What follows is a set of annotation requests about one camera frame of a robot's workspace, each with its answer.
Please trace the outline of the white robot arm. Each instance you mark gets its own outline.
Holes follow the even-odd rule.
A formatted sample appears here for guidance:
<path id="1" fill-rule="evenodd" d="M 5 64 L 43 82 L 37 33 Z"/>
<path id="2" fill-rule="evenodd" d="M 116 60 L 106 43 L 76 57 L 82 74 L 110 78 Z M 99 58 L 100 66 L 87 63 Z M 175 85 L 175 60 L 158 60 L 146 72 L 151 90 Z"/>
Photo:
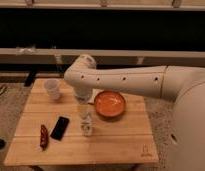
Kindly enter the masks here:
<path id="1" fill-rule="evenodd" d="M 79 101 L 89 100 L 95 89 L 172 101 L 170 171 L 205 171 L 205 68 L 99 70 L 95 59 L 83 54 L 65 71 L 64 80 Z"/>

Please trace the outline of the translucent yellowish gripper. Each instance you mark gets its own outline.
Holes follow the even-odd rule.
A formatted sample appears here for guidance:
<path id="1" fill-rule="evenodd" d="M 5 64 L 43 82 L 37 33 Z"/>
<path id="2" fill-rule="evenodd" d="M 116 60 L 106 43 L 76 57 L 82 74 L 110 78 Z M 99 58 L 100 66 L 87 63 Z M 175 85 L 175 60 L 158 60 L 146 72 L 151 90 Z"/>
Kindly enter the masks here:
<path id="1" fill-rule="evenodd" d="M 91 114 L 89 100 L 84 97 L 77 97 L 77 110 L 81 119 L 87 118 Z"/>

